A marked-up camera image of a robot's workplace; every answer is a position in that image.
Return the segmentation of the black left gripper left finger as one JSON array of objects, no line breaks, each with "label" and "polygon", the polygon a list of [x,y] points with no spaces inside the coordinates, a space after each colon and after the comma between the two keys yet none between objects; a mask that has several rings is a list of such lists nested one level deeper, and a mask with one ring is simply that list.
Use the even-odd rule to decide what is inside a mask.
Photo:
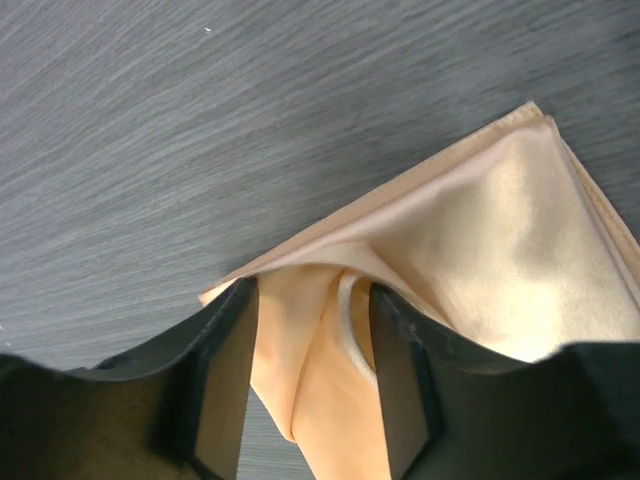
[{"label": "black left gripper left finger", "polygon": [[5,479],[233,479],[257,330],[252,279],[92,368],[1,357]]}]

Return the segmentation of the beige satin napkin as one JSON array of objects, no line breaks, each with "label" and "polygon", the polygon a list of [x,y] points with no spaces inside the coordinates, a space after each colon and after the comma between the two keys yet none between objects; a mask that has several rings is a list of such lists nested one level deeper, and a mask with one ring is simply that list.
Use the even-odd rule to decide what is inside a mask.
[{"label": "beige satin napkin", "polygon": [[259,302],[251,384],[318,479],[387,479],[368,325],[390,287],[446,332],[523,362],[639,337],[639,247],[534,103],[444,149],[206,290]]}]

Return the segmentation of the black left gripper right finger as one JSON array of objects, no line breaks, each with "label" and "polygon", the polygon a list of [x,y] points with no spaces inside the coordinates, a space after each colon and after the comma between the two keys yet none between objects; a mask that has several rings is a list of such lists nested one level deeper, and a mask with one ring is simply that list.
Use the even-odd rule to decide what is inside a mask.
[{"label": "black left gripper right finger", "polygon": [[369,319],[395,479],[635,479],[639,346],[498,354],[373,285]]}]

